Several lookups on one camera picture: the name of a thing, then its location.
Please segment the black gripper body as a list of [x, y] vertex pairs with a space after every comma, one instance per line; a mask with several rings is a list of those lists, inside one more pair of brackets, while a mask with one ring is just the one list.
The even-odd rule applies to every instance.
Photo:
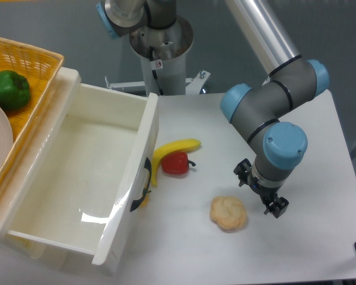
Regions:
[[259, 173], [255, 164], [247, 172], [247, 184], [258, 194], [264, 204], [271, 204], [282, 186], [281, 180], [269, 180]]

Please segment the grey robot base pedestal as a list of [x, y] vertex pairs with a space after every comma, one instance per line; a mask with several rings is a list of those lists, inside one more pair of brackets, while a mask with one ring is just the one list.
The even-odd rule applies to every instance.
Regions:
[[147, 91], [152, 78], [163, 80], [180, 75], [185, 80], [186, 54], [193, 44], [193, 29], [183, 17], [177, 16], [175, 23], [164, 30], [143, 26], [130, 34], [129, 42], [139, 56]]

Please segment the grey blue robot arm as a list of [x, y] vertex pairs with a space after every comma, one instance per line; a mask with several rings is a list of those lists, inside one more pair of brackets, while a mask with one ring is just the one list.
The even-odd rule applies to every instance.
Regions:
[[[268, 75], [261, 87], [238, 84], [221, 99], [224, 116], [256, 154], [234, 173], [260, 196], [267, 213], [280, 217], [289, 203], [277, 192], [307, 150], [304, 131], [281, 117], [323, 93], [329, 74], [319, 61], [302, 58], [266, 1], [226, 4]], [[177, 15], [175, 1], [100, 1], [96, 9], [110, 36], [129, 37], [147, 94], [186, 93], [193, 30]]]

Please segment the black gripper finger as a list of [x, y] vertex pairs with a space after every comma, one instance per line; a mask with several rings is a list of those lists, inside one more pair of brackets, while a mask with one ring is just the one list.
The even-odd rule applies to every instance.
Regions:
[[289, 201], [284, 197], [279, 197], [277, 193], [268, 196], [263, 196], [262, 202], [265, 205], [264, 215], [270, 213], [276, 219], [281, 217], [285, 213], [289, 205]]
[[242, 160], [237, 166], [234, 168], [233, 172], [237, 175], [239, 180], [239, 187], [243, 185], [248, 185], [248, 179], [250, 176], [250, 172], [252, 169], [252, 165], [248, 159]]

